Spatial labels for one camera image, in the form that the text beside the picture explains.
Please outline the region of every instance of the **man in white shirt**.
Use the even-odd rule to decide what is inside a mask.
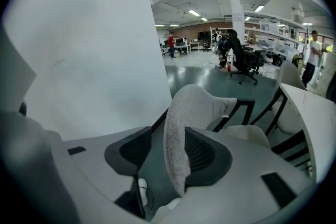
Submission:
[[[317,44],[317,32],[313,30],[311,32],[311,35],[313,37],[313,40],[309,42],[310,45],[310,53],[309,53],[309,58],[308,62],[306,65],[306,69],[302,75],[302,83],[305,87],[307,87],[307,84],[309,81],[311,81],[314,72],[315,72],[315,67],[318,66],[319,64],[319,59],[322,56],[322,51],[321,47],[319,44]]]

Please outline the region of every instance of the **white chair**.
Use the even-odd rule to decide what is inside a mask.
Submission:
[[[284,62],[281,65],[279,77],[274,89],[274,94],[277,92],[282,83],[306,91],[306,87],[303,85],[300,79],[298,69],[290,62]],[[280,106],[281,100],[272,106],[271,111],[274,116],[279,111]],[[277,126],[283,133],[288,135],[295,135],[303,129],[302,118],[298,113],[295,112],[289,101],[287,101],[284,110],[282,111],[277,121]]]
[[[205,130],[215,119],[235,112],[236,104],[235,98],[214,97],[193,84],[180,89],[173,98],[165,120],[163,150],[169,177],[180,196],[184,195],[185,179],[190,174],[184,150],[185,128]],[[219,133],[270,148],[265,134],[257,126],[229,126],[221,129]]]

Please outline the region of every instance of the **desk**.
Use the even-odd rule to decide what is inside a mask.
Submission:
[[[163,46],[161,46],[161,54],[162,54],[162,56],[165,56],[163,54],[166,54],[167,51],[169,51],[169,47],[163,47]]]
[[[265,50],[265,51],[270,51],[270,52],[274,52],[275,54],[280,54],[280,55],[283,55],[283,56],[287,56],[287,54],[283,53],[283,52],[280,52],[280,51],[277,51],[275,49],[269,49],[267,47],[259,47],[258,45],[248,45],[246,46],[248,48],[254,48],[254,50]]]
[[[280,109],[265,134],[267,135],[276,124],[288,99],[294,110],[302,117],[304,138],[307,141],[310,153],[313,179],[319,183],[325,178],[336,153],[336,105],[312,92],[281,84],[274,99],[251,124],[257,122],[281,95],[283,101]],[[288,141],[299,139],[299,135],[299,133],[293,135]],[[281,144],[289,146],[289,142],[286,142],[284,141]]]
[[[185,48],[185,47],[187,48],[187,54],[188,55],[189,55],[189,53],[191,54],[191,46],[190,46],[190,44],[189,45],[183,45],[183,46],[176,46],[175,48]]]
[[[192,44],[197,44],[198,45],[198,51],[199,51],[199,46],[201,45],[201,43],[200,42],[190,42],[190,45],[192,45]]]

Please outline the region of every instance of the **black chair leg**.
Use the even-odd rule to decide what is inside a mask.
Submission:
[[[250,72],[246,73],[246,75],[247,75],[249,78],[251,78],[251,79],[253,79],[253,80],[255,81],[254,85],[257,85],[257,84],[258,84],[258,80],[256,80],[256,79],[250,74]]]
[[[245,78],[245,75],[246,75],[246,74],[243,73],[243,78],[242,78],[242,80],[239,81],[239,84],[240,84],[240,85],[243,83],[243,80],[244,80],[244,78]]]

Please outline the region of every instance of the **red object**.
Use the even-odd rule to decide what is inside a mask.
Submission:
[[[169,47],[174,47],[174,38],[172,36],[168,36],[168,45]]]

